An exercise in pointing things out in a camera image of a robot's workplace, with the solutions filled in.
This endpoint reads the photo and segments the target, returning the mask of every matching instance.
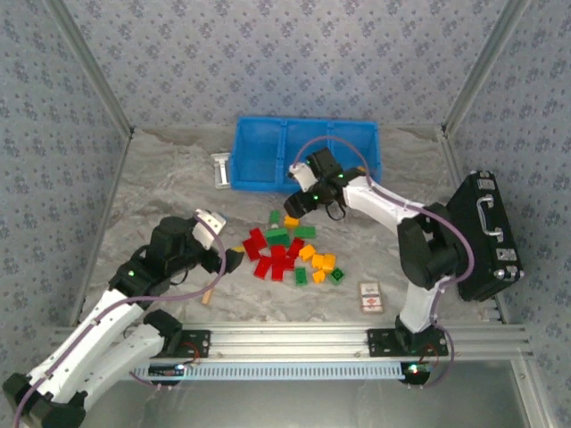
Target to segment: black case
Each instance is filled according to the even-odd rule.
[[[448,202],[447,209],[476,255],[474,273],[458,284],[463,300],[489,299],[524,276],[494,174],[486,171],[470,174]],[[462,259],[458,275],[468,266],[468,259]]]

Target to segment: case handle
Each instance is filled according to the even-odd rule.
[[[489,230],[488,226],[486,225],[485,221],[485,213],[484,209],[482,208],[482,203],[487,202],[488,208],[493,207],[493,196],[487,194],[486,196],[482,196],[480,199],[476,201],[476,209],[478,211],[478,217],[480,218],[480,227],[482,228],[482,232],[488,236],[496,236],[498,238],[498,242],[503,242],[503,231],[500,227],[496,227],[494,230]]]

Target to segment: toy block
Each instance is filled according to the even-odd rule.
[[[270,229],[279,228],[279,211],[278,210],[273,210],[270,212],[268,225],[269,225]]]
[[[313,245],[309,244],[304,246],[300,250],[300,257],[302,258],[303,261],[310,261],[310,259],[313,257],[315,253],[316,253],[315,248],[313,248]]]
[[[289,233],[285,227],[270,229],[266,232],[268,245],[289,245]]]
[[[292,259],[290,257],[285,257],[285,259],[280,260],[279,263],[282,265],[284,270],[294,270],[295,259]]]
[[[345,278],[345,273],[339,267],[336,267],[327,277],[333,285],[339,285]]]
[[[307,273],[305,272],[305,267],[295,268],[295,285],[298,287],[307,285]]]
[[[270,248],[272,261],[281,260],[286,258],[285,245],[272,245]]]
[[[297,259],[297,256],[300,255],[300,250],[303,248],[303,245],[305,245],[303,239],[294,238],[294,241],[292,242],[292,244],[289,247],[289,250],[287,251],[287,257]]]
[[[325,256],[322,256],[321,254],[314,254],[311,259],[311,267],[314,269],[321,269],[323,267],[324,258]]]
[[[253,271],[253,275],[257,278],[265,279],[270,267],[271,258],[268,256],[261,256],[258,266],[256,266],[256,270]]]
[[[323,265],[322,269],[326,274],[330,274],[335,269],[335,255],[334,254],[326,254],[323,256]]]
[[[300,225],[300,220],[298,218],[285,216],[284,226],[287,227],[288,229],[295,229],[299,225]]]
[[[315,284],[321,284],[323,281],[325,281],[325,272],[318,270],[313,274],[313,282]]]
[[[272,281],[284,280],[284,269],[276,263],[274,263],[271,267],[271,280]]]
[[[250,231],[250,236],[252,237],[258,250],[261,250],[262,248],[266,248],[268,246],[268,243],[266,243],[266,238],[264,238],[264,234],[261,232],[259,227],[252,229]]]
[[[248,258],[251,261],[260,259],[261,257],[260,252],[258,251],[258,247],[256,246],[256,243],[253,241],[252,238],[246,239],[245,241],[242,242],[242,244],[244,245],[246,254],[248,255]]]
[[[317,233],[315,232],[314,226],[299,226],[295,228],[294,236],[296,238],[311,239],[315,238]]]

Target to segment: blue plastic bin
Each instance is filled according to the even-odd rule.
[[[287,176],[299,150],[316,136],[340,136],[353,143],[367,160],[371,175],[381,179],[381,144],[376,122],[357,120],[242,117],[236,126],[230,156],[230,183],[236,190],[292,193],[299,185]],[[361,165],[342,143],[324,140],[311,145],[300,158],[328,147],[344,169]]]

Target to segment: red toy block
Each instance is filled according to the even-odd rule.
[[[289,247],[289,250],[287,251],[287,257],[291,257],[292,259],[297,259],[297,257],[300,255],[300,249],[303,248],[303,245],[305,245],[303,239],[294,238],[294,241],[292,242],[292,244]]]
[[[260,252],[258,251],[256,243],[253,241],[253,238],[246,239],[245,241],[242,242],[242,245],[244,246],[246,254],[248,254],[248,258],[251,261],[260,259],[261,255]]]
[[[262,248],[266,248],[268,246],[266,238],[264,237],[264,234],[261,232],[259,227],[252,229],[250,231],[250,236],[252,237],[252,240],[256,244],[256,248],[258,250],[261,250]]]
[[[284,259],[286,257],[286,246],[285,245],[272,245],[271,258],[273,261]]]
[[[271,267],[271,280],[272,281],[283,281],[284,280],[284,269],[279,265],[274,263]]]
[[[268,256],[261,256],[260,261],[258,262],[258,266],[256,267],[256,270],[253,271],[253,275],[260,279],[266,279],[266,275],[268,274],[270,267],[271,267],[271,258],[269,258]]]
[[[294,266],[295,266],[295,259],[292,259],[291,257],[286,257],[282,262],[281,262],[282,267],[284,268],[284,270],[294,270]]]

